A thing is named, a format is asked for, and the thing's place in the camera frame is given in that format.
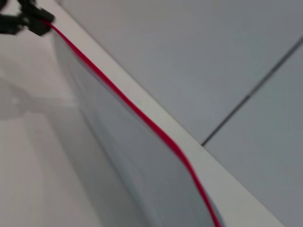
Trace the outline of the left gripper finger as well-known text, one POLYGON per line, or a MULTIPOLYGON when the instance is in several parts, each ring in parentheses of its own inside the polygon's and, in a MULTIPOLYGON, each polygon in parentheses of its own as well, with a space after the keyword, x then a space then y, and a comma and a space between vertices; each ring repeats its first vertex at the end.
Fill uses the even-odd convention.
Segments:
POLYGON ((43 36, 51 30, 51 27, 40 19, 28 18, 22 15, 0 16, 0 33, 2 35, 17 35, 25 27, 38 36, 43 36))
POLYGON ((18 3, 20 4, 21 12, 26 16, 41 19, 49 23, 52 23, 55 20, 53 14, 44 8, 37 7, 35 0, 18 0, 18 3))

